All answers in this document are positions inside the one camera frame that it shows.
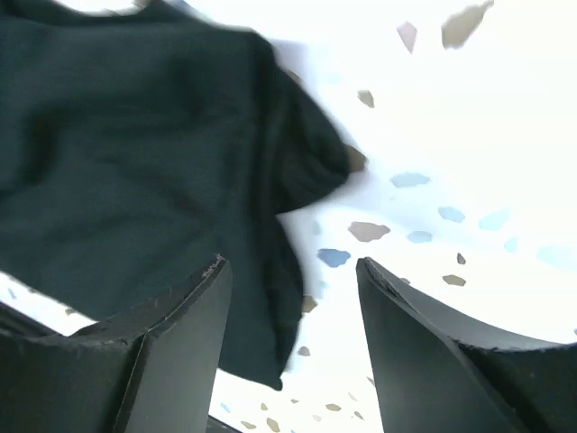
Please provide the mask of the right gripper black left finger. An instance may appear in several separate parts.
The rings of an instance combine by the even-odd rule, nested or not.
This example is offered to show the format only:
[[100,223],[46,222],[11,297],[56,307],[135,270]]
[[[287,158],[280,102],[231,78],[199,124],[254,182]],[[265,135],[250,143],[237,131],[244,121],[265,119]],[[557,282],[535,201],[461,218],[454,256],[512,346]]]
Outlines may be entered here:
[[2,431],[205,431],[231,289],[216,257],[71,336],[3,305]]

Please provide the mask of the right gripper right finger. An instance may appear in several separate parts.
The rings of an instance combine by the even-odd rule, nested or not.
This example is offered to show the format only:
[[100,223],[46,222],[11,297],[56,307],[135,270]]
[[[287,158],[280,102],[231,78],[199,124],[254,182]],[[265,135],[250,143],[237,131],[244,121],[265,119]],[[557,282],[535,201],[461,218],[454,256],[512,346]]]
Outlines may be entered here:
[[369,257],[356,275],[385,432],[575,431],[575,344],[483,323]]

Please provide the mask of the black t-shirt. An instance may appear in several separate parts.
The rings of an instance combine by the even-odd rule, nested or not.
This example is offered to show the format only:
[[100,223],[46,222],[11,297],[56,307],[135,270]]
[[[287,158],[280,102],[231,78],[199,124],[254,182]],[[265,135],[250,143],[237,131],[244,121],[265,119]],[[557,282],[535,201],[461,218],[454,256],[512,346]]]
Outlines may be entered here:
[[1,4],[1,268],[102,320],[214,255],[220,368],[280,390],[304,282],[279,215],[348,178],[335,128],[248,30],[162,2]]

